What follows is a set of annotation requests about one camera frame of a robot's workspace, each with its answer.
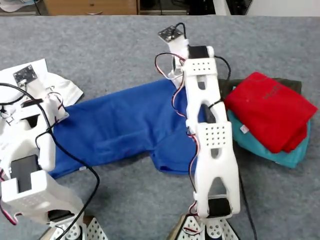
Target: blue cloth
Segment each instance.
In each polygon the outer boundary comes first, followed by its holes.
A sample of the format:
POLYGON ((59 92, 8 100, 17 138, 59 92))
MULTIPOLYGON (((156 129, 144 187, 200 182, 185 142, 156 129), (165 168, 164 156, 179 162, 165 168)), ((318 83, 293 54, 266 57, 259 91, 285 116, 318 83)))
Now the blue cloth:
MULTIPOLYGON (((149 152, 159 171, 187 174, 195 144, 186 135, 185 118, 172 108, 175 90, 170 80, 158 80, 69 106, 70 116, 54 127, 54 136, 90 166, 149 152)), ((185 89, 175 106, 185 113, 185 89)), ((203 109, 199 117, 205 119, 203 109)), ((58 147, 55 164, 54 178, 82 167, 58 147)))
POLYGON ((295 168, 301 162, 307 152, 308 142, 310 138, 310 121, 307 123, 307 136, 306 138, 292 150, 290 153, 281 151, 279 153, 271 153, 266 149, 251 133, 243 133, 240 127, 243 125, 236 115, 228 110, 227 115, 229 121, 232 123, 232 137, 239 144, 240 147, 260 156, 265 159, 276 162, 277 164, 295 168))

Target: wooden drawer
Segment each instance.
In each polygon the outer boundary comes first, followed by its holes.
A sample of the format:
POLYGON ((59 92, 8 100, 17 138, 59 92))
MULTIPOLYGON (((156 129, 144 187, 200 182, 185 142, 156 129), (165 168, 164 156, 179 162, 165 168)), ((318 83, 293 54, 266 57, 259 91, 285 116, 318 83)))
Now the wooden drawer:
POLYGON ((136 15, 137 0, 44 0, 51 16, 136 15))

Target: red cloth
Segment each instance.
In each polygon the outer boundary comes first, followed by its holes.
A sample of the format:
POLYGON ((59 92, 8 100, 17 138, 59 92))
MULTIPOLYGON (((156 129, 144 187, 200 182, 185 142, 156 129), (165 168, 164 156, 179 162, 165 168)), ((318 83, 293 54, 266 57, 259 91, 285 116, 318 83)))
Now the red cloth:
POLYGON ((277 81, 254 72, 225 99, 226 107, 270 152, 290 152, 307 136, 317 108, 277 81))

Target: teal cloth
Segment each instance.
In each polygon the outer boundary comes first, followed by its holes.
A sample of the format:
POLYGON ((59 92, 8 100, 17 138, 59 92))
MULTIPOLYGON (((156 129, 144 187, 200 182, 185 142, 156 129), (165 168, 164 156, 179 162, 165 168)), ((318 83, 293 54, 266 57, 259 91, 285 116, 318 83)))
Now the teal cloth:
POLYGON ((228 110, 227 115, 229 121, 232 123, 232 137, 240 147, 288 168, 295 168, 297 164, 304 159, 310 138, 310 120, 307 123, 307 136, 296 147, 296 149, 292 150, 290 153, 286 153, 284 151, 279 153, 271 153, 250 133, 250 131, 243 133, 240 130, 240 127, 243 125, 243 123, 239 121, 232 111, 228 110))

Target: gray carpet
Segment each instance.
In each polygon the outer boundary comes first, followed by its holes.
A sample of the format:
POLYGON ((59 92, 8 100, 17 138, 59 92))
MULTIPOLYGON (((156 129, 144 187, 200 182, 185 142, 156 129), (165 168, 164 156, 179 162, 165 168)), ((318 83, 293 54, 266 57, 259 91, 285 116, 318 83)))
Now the gray carpet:
MULTIPOLYGON (((49 71, 73 80, 84 91, 83 100, 92 99, 159 79, 154 57, 168 49, 157 32, 180 21, 192 45, 212 45, 229 61, 233 79, 259 71, 300 80, 306 98, 320 106, 320 18, 5 17, 0 18, 0 69, 46 58, 49 71)), ((225 65, 217 67, 219 77, 226 77, 225 65)), ((260 240, 320 238, 319 113, 311 127, 305 160, 296 169, 235 148, 260 240)), ((158 172, 145 155, 95 169, 102 182, 87 213, 111 240, 163 240, 192 203, 188 177, 158 172)), ((95 179, 82 171, 58 182, 85 200, 95 179)), ((243 205, 230 222, 241 239, 253 239, 243 205)), ((45 230, 23 217, 20 223, 13 227, 0 216, 0 238, 35 240, 45 230)))

